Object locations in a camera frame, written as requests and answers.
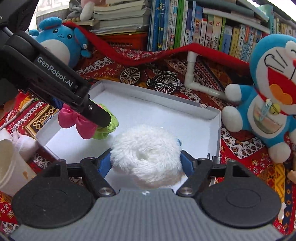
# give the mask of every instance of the blue plush toy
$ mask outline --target blue plush toy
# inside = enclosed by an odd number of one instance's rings
[[[29,34],[35,36],[35,40],[46,47],[58,59],[70,68],[75,67],[80,56],[89,58],[87,50],[88,41],[78,28],[71,29],[62,25],[62,19],[51,17],[40,22],[37,30],[30,30]]]
[[[260,40],[250,58],[254,86],[230,84],[225,94],[241,102],[222,110],[222,122],[230,132],[252,131],[268,147],[272,161],[286,161],[291,150],[284,142],[289,132],[296,144],[296,39],[271,34]]]

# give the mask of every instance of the white pvc pipe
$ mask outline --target white pvc pipe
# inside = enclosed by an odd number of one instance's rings
[[[206,94],[208,94],[210,96],[213,96],[213,97],[216,97],[218,99],[228,101],[228,99],[226,98],[224,92],[217,91],[215,89],[211,89],[209,87],[203,86],[200,83],[194,82],[194,66],[195,66],[195,62],[196,62],[196,57],[197,57],[196,53],[194,53],[192,51],[188,52],[188,55],[187,55],[187,70],[186,70],[185,81],[184,81],[185,87],[188,88],[188,89],[191,89],[191,90],[206,93]]]

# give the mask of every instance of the white fluffy toy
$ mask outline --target white fluffy toy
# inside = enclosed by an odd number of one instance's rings
[[[114,170],[132,175],[140,188],[172,186],[184,175],[181,142],[163,128],[131,128],[115,138],[111,149]]]

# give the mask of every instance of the white cardboard box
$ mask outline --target white cardboard box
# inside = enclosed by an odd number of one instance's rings
[[[105,140],[84,140],[73,126],[63,129],[55,115],[36,135],[38,142],[56,159],[76,163],[81,159],[104,153],[113,138],[139,124],[165,128],[182,141],[182,149],[194,158],[219,156],[221,144],[221,112],[208,107],[202,108],[197,102],[154,90],[102,80],[92,86],[90,99],[102,103],[116,116],[119,127]],[[106,180],[115,189],[136,188],[127,176],[114,173]]]

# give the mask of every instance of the miniature bicycle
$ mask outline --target miniature bicycle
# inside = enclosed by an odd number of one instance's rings
[[[161,70],[153,78],[149,78],[145,69],[157,68],[155,65],[143,65],[138,67],[129,67],[124,69],[120,74],[120,81],[125,84],[134,85],[141,79],[141,72],[147,77],[146,85],[154,88],[158,92],[172,94],[180,88],[180,80],[177,78],[177,73],[167,70]]]

